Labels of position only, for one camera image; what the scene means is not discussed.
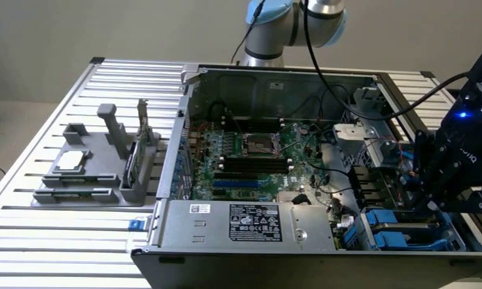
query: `power supply label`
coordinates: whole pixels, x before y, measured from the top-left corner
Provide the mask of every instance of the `power supply label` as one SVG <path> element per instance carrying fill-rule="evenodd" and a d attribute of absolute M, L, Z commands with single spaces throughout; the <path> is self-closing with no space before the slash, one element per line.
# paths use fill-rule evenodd
<path fill-rule="evenodd" d="M 282 242 L 279 206 L 231 204 L 228 218 L 232 241 Z"/>

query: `motherboard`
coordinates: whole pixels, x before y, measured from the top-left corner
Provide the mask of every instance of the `motherboard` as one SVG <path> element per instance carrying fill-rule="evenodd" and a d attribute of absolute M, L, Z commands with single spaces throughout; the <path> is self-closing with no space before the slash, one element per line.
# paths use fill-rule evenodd
<path fill-rule="evenodd" d="M 313 199 L 325 178 L 318 126 L 244 121 L 203 122 L 191 133 L 192 199 L 291 201 Z"/>

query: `white wall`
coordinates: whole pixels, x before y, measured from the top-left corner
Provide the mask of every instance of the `white wall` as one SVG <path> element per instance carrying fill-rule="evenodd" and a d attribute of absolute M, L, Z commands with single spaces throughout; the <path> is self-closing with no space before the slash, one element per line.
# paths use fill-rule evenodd
<path fill-rule="evenodd" d="M 227 62 L 248 0 L 0 0 L 0 99 L 57 102 L 92 56 Z M 432 70 L 446 78 L 482 52 L 482 0 L 347 0 L 323 66 Z M 286 63 L 310 65 L 305 48 Z"/>

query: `slotted metal table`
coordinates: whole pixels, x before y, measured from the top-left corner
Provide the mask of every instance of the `slotted metal table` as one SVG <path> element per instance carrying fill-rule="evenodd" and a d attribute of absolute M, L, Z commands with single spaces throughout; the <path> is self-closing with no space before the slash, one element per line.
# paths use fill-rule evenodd
<path fill-rule="evenodd" d="M 183 95 L 183 65 L 106 59 L 84 70 L 0 182 L 0 287 L 150 288 L 126 251 L 128 243 L 147 239 L 147 233 L 131 233 L 127 227 L 130 220 L 152 213 L 164 150 Z M 438 84 L 420 72 L 387 73 L 410 102 Z M 115 103 L 118 122 L 124 123 L 128 132 L 136 132 L 140 98 L 148 100 L 150 125 L 163 137 L 147 204 L 136 208 L 31 208 L 32 191 L 65 141 L 65 125 L 84 123 L 88 131 L 107 131 L 96 110 L 102 103 Z M 440 127 L 452 103 L 444 90 L 416 109 L 429 129 Z"/>

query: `sticker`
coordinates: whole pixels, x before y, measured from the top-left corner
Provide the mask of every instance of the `sticker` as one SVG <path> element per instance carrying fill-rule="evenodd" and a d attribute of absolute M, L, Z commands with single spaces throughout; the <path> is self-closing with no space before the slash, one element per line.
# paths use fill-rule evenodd
<path fill-rule="evenodd" d="M 345 214 L 341 216 L 341 223 L 338 224 L 338 227 L 347 228 L 353 223 L 354 223 L 354 216 Z"/>
<path fill-rule="evenodd" d="M 208 214 L 211 212 L 211 204 L 191 204 L 191 214 Z"/>
<path fill-rule="evenodd" d="M 232 241 L 282 242 L 278 205 L 231 204 L 228 219 L 228 237 Z"/>

